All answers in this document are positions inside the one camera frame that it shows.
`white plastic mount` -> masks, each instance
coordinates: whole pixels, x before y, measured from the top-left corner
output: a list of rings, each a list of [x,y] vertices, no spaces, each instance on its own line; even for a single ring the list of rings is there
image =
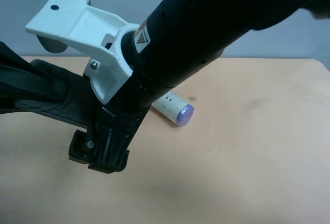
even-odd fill
[[[96,97],[105,105],[133,73],[123,57],[121,40],[139,25],[88,3],[90,0],[48,0],[25,29],[91,57],[84,74],[90,78]],[[109,50],[102,46],[105,36],[113,38]]]

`wooden table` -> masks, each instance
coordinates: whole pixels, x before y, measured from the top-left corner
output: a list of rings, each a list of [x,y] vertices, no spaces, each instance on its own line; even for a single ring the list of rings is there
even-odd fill
[[[82,73],[87,58],[42,58]],[[0,116],[0,223],[330,223],[330,73],[313,60],[221,59],[151,110],[122,173],[68,160],[76,127]]]

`gray background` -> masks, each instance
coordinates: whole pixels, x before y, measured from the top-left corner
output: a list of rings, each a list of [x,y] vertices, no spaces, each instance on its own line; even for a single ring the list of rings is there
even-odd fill
[[[46,1],[2,0],[0,41],[5,42],[19,55],[50,55],[35,36],[27,34],[24,30],[24,26]],[[160,2],[161,0],[94,0],[93,6],[118,14],[128,22],[140,24]],[[221,14],[221,3],[219,3],[219,13]],[[330,68],[330,60],[329,62],[327,60],[327,56],[330,56],[329,32],[330,20],[317,21],[309,12],[299,10],[272,28],[249,32],[229,46],[223,56],[314,58]],[[74,55],[80,53],[70,48],[57,56]]]

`warning label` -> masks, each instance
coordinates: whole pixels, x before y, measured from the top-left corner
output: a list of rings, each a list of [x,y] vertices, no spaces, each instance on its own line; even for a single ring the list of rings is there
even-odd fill
[[[150,36],[148,29],[146,27],[146,22],[144,22],[139,29],[135,32],[134,43],[135,48],[138,53],[142,52],[143,49],[150,43]]]

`small screw head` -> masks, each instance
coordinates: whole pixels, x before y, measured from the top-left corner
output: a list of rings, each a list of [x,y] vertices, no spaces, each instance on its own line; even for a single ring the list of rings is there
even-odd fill
[[[59,10],[60,7],[58,7],[57,5],[51,5],[51,9],[52,9],[52,10]]]
[[[93,69],[93,70],[95,70],[95,69],[97,69],[97,67],[98,67],[98,63],[97,62],[92,62],[91,64],[90,64],[90,67]]]
[[[87,143],[87,147],[88,148],[93,148],[94,147],[94,142],[93,141],[89,141],[88,143]]]

